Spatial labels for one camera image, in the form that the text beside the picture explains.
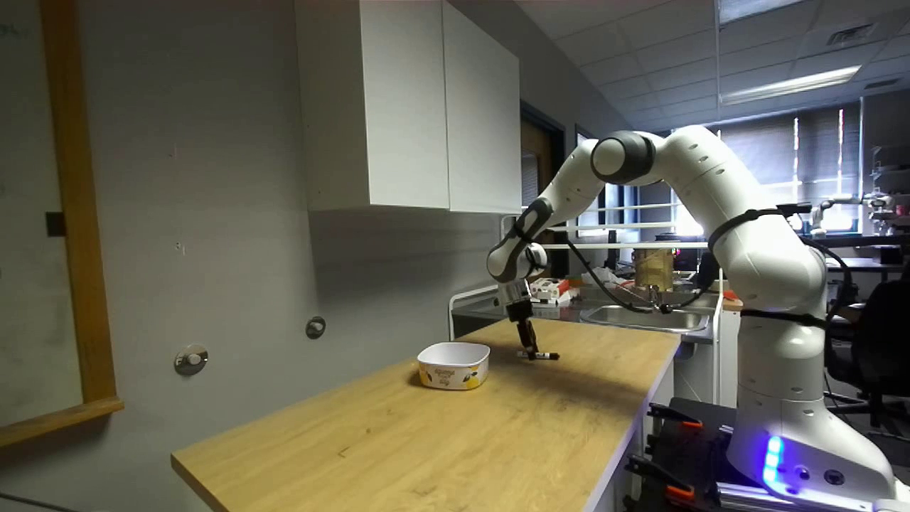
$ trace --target laboratory room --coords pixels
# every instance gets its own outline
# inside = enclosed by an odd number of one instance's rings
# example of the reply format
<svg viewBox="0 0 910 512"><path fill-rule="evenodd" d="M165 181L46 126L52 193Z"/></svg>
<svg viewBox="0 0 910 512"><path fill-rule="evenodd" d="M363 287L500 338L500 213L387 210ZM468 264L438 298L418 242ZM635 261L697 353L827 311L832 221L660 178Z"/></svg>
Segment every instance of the laboratory room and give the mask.
<svg viewBox="0 0 910 512"><path fill-rule="evenodd" d="M910 0L2 0L2 512L910 510Z"/></svg>

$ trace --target ceiling light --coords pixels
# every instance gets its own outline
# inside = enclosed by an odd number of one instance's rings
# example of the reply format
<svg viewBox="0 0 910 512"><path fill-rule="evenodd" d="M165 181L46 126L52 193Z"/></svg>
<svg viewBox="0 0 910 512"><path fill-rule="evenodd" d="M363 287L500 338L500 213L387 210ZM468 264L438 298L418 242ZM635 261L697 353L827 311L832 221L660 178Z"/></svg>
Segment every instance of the ceiling light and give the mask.
<svg viewBox="0 0 910 512"><path fill-rule="evenodd" d="M792 78L792 79L781 79L781 83L768 83L768 86L755 86L755 89L738 89L730 95L720 95L720 105L760 103L760 99L770 99L770 97L832 89L832 86L849 83L855 72L858 72L858 65L849 65L849 68L804 75L804 78Z"/></svg>
<svg viewBox="0 0 910 512"><path fill-rule="evenodd" d="M716 0L716 19L720 19L720 25L726 25L726 22L754 18L763 11L773 11L773 8L784 8L792 2L800 2L800 0Z"/></svg>

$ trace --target ceiling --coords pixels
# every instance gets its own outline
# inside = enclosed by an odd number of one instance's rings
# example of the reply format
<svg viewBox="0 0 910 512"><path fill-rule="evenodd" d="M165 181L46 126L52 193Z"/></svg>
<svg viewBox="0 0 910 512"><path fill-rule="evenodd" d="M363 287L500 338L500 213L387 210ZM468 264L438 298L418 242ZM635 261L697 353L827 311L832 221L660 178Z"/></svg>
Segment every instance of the ceiling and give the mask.
<svg viewBox="0 0 910 512"><path fill-rule="evenodd" d="M514 0L630 129L768 116L910 89L910 0L800 0L720 25L713 0ZM720 95L862 65L832 89Z"/></svg>

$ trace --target cabinet door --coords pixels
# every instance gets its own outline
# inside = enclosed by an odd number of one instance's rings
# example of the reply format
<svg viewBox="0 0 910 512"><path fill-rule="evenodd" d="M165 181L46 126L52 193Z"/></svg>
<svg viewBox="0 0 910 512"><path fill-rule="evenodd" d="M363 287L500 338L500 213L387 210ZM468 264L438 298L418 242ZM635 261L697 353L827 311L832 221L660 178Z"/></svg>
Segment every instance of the cabinet door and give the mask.
<svg viewBox="0 0 910 512"><path fill-rule="evenodd" d="M443 6L448 207L519 210L518 58Z"/></svg>
<svg viewBox="0 0 910 512"><path fill-rule="evenodd" d="M445 207L440 0L362 0L370 204Z"/></svg>

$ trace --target white wall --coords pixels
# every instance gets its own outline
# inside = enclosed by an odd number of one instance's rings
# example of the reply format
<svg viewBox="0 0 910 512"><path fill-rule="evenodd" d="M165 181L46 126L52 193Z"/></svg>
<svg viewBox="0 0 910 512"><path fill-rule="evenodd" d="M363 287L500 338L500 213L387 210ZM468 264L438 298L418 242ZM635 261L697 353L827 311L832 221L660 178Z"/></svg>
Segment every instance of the white wall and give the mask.
<svg viewBox="0 0 910 512"><path fill-rule="evenodd" d="M468 14L500 19L514 6ZM80 22L127 410L106 430L0 456L0 491L170 512L184 503L174 449L443 338L448 294L485 282L494 218L308 213L292 0L80 0ZM524 18L494 29L524 79L565 68ZM562 122L616 119L576 78L524 92ZM316 314L329 329L308 342ZM184 345L211 351L195 378L170 369Z"/></svg>

